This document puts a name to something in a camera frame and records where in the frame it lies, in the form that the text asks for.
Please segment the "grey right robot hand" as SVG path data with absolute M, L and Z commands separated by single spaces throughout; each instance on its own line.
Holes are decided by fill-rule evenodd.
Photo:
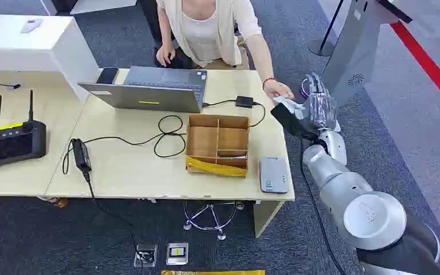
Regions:
M 301 95 L 305 99 L 303 103 L 275 97 L 270 114 L 284 130 L 298 138 L 313 141 L 322 131 L 333 131 L 337 123 L 337 104 L 318 74 L 305 75 Z

